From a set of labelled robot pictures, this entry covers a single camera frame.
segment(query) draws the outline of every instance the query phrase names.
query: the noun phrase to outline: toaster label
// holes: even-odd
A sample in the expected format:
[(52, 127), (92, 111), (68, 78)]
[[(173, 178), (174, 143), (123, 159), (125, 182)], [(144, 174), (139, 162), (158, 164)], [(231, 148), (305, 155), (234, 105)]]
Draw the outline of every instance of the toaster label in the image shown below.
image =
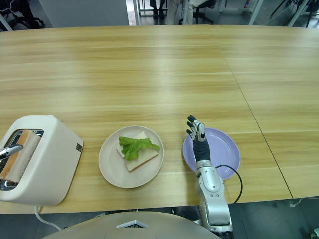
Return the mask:
[(81, 151), (82, 151), (82, 146), (79, 145), (79, 144), (77, 144), (76, 147), (75, 147), (75, 149), (78, 150), (79, 152), (81, 152)]

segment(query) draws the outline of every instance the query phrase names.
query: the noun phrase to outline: white cable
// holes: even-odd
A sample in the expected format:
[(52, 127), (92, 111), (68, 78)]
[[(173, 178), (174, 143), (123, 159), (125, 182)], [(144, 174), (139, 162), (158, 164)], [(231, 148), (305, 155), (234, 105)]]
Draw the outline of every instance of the white cable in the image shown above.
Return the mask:
[(12, 8), (12, 3), (14, 2), (14, 0), (12, 0), (11, 2), (10, 2), (10, 7), (8, 7), (8, 8), (6, 8), (6, 9), (4, 9), (4, 10), (0, 10), (0, 11), (7, 11), (7, 10), (11, 10), (11, 8)]
[(264, 24), (262, 24), (262, 26), (266, 25), (268, 22), (274, 20), (277, 16), (281, 15), (284, 11), (286, 11), (288, 8), (285, 8), (283, 11), (281, 11), (279, 14), (277, 14), (276, 16), (274, 16), (273, 18), (271, 18), (270, 20), (266, 21)]
[[(293, 7), (292, 7), (292, 9), (291, 9), (289, 15), (292, 13), (292, 11), (293, 11), (293, 9), (294, 9), (294, 7), (295, 7), (295, 4), (297, 4), (297, 1), (298, 1), (298, 0), (292, 0)], [(264, 24), (262, 24), (262, 26), (264, 26), (264, 25), (266, 25), (268, 22), (274, 20), (277, 16), (281, 15), (283, 12), (285, 12), (285, 11), (288, 10), (288, 9), (289, 9), (288, 7), (285, 8), (285, 9), (284, 9), (283, 11), (281, 11), (279, 14), (277, 14), (276, 16), (274, 16), (273, 18), (271, 18), (270, 20), (268, 20), (268, 21), (266, 21)]]
[[(297, 206), (297, 205), (301, 202), (302, 199), (303, 199), (303, 198), (300, 198), (299, 201), (298, 201), (297, 203), (295, 203), (295, 204), (289, 203), (289, 207), (290, 207), (290, 208), (294, 208), (295, 206)], [(306, 198), (306, 199), (319, 199), (319, 197), (318, 197), (318, 198), (308, 197), (308, 198)]]
[(35, 213), (36, 218), (39, 219), (39, 221), (41, 221), (41, 222), (43, 222), (43, 223), (45, 223), (45, 224), (51, 225), (51, 226), (57, 228), (59, 231), (62, 230), (61, 227), (59, 227), (57, 224), (48, 222), (48, 221), (46, 221), (45, 219), (43, 219), (43, 218), (39, 215), (38, 206), (34, 206), (34, 213)]

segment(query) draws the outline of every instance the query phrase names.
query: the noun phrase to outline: person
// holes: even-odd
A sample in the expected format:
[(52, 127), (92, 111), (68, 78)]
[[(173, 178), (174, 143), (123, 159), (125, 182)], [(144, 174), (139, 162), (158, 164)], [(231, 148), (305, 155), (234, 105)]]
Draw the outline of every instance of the person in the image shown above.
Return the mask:
[(159, 7), (159, 12), (158, 9), (156, 8), (156, 0), (150, 0), (150, 7), (153, 8), (153, 18), (158, 19), (165, 19), (164, 11), (163, 11), (163, 6), (164, 6), (165, 0), (160, 0), (160, 7)]
[[(193, 8), (198, 7), (206, 1), (207, 0), (189, 0), (186, 19), (187, 25), (193, 24)], [(183, 2), (183, 0), (170, 0), (167, 11), (166, 25), (174, 25), (178, 6), (183, 4)]]

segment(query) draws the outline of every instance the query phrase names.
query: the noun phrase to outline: wooden table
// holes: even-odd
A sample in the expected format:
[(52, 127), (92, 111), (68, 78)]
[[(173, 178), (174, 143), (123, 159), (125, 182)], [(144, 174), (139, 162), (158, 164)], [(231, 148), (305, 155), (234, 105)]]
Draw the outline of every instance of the wooden table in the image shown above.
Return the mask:
[[(53, 114), (83, 138), (70, 190), (47, 213), (198, 205), (181, 152), (189, 114), (237, 143), (239, 202), (318, 195), (318, 38), (311, 29), (206, 25), (1, 33), (0, 135), (20, 116)], [(129, 125), (154, 130), (165, 158), (149, 183), (122, 189), (103, 178), (98, 154)], [(238, 178), (225, 183), (232, 203)], [(33, 207), (1, 202), (0, 212)]]

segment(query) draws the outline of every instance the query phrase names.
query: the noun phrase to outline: person's leg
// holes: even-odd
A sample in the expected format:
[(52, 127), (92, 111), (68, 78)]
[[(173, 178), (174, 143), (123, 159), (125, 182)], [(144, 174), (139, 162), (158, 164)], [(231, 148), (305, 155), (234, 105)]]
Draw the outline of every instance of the person's leg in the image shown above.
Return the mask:
[(159, 18), (160, 19), (165, 19), (164, 11), (163, 11), (163, 6), (164, 6), (165, 0), (160, 0), (160, 7), (159, 7)]
[(150, 0), (150, 7), (153, 8), (153, 18), (158, 19), (158, 9), (156, 8), (156, 0)]
[(178, 6), (179, 6), (179, 0), (170, 0), (169, 1), (167, 18), (166, 18), (167, 25), (174, 25), (175, 16), (177, 13)]

